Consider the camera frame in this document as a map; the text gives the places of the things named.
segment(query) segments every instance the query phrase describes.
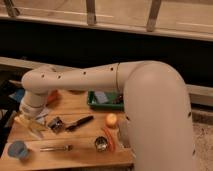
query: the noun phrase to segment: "black dot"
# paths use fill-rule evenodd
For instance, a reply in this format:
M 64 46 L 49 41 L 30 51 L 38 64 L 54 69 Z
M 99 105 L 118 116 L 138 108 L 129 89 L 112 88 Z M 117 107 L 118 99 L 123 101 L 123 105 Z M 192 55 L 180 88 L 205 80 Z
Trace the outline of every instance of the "black dot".
M 196 151 L 194 150 L 194 151 L 193 151 L 193 153 L 192 153 L 192 155 L 194 156 L 194 155 L 195 155 L 195 153 L 196 153 Z
M 130 118 L 129 118 L 128 116 L 126 116 L 126 119 L 127 119 L 128 121 L 130 121 Z
M 189 113 L 188 113 L 188 117 L 191 117 L 191 116 L 192 116 L 192 112 L 189 112 Z

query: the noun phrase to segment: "knife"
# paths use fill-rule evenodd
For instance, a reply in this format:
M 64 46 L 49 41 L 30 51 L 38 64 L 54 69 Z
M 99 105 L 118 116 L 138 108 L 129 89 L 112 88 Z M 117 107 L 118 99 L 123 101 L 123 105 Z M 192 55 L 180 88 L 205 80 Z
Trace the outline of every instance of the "knife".
M 74 131 L 77 127 L 91 121 L 92 119 L 94 119 L 93 116 L 87 116 L 85 118 L 79 119 L 76 122 L 73 122 L 71 125 L 69 125 L 68 127 L 66 127 L 66 131 Z

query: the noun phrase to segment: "yellow object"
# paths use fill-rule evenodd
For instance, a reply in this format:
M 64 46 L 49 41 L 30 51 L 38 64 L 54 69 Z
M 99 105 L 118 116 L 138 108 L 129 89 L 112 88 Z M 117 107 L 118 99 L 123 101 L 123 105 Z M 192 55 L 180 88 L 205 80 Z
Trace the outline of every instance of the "yellow object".
M 117 123 L 118 123 L 118 117 L 117 117 L 116 114 L 109 113 L 106 116 L 106 125 L 107 125 L 107 127 L 109 127 L 109 128 L 116 128 Z
M 39 140 L 43 138 L 41 131 L 45 131 L 47 129 L 45 125 L 38 123 L 35 119 L 27 118 L 23 114 L 16 116 L 15 121 L 27 128 L 30 134 Z

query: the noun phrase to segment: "cable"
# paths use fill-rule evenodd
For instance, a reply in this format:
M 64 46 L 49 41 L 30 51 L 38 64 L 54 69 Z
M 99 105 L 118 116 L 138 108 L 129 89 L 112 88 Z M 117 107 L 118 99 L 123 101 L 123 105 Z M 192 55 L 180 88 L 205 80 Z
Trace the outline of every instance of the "cable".
M 2 109 L 0 109 L 0 113 L 1 113 L 1 119 L 2 119 L 3 116 L 4 116 L 4 113 L 3 113 Z

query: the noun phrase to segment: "wooden table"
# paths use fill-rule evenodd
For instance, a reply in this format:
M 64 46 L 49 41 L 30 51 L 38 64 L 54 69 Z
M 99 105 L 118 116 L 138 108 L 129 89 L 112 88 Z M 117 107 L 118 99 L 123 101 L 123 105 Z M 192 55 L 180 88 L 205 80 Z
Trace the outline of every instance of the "wooden table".
M 90 109 L 86 103 L 86 92 L 60 90 L 59 94 L 58 100 L 48 106 L 51 112 L 46 117 L 47 123 L 56 116 L 60 116 L 65 123 L 70 123 L 89 114 L 92 114 L 95 119 L 75 132 L 63 132 L 55 135 L 50 130 L 44 131 L 42 141 L 36 140 L 22 126 L 14 123 L 0 160 L 1 171 L 132 165 L 131 150 L 122 147 L 117 138 L 117 129 L 110 129 L 116 143 L 114 153 L 109 151 L 100 153 L 94 147 L 95 139 L 98 136 L 104 136 L 101 127 L 104 126 L 105 115 L 112 111 Z M 117 113 L 120 120 L 124 119 L 122 111 L 113 112 Z M 8 146 L 15 140 L 25 141 L 30 149 L 27 159 L 17 160 L 7 155 Z M 39 152 L 41 147 L 64 144 L 72 144 L 73 150 L 69 152 Z

